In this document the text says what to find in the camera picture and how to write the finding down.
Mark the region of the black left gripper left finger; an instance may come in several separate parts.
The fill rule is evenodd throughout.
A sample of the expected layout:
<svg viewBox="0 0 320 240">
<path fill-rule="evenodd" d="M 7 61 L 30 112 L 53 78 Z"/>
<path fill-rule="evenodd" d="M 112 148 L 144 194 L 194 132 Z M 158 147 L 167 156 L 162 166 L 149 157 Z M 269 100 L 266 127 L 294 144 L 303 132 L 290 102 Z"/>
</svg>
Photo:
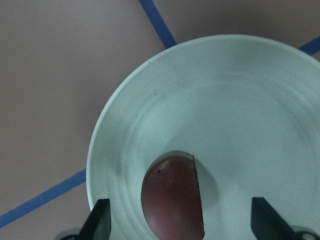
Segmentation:
<svg viewBox="0 0 320 240">
<path fill-rule="evenodd" d="M 111 235 L 109 199 L 99 199 L 79 232 L 81 240 L 108 240 Z"/>
</svg>

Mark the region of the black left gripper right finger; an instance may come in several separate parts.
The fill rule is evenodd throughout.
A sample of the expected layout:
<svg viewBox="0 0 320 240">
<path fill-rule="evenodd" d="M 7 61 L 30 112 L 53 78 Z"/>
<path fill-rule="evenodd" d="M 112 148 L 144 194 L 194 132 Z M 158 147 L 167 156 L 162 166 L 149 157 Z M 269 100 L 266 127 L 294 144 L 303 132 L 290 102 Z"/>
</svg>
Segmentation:
<svg viewBox="0 0 320 240">
<path fill-rule="evenodd" d="M 257 240 L 297 240 L 296 233 L 264 197 L 251 199 L 251 230 Z"/>
</svg>

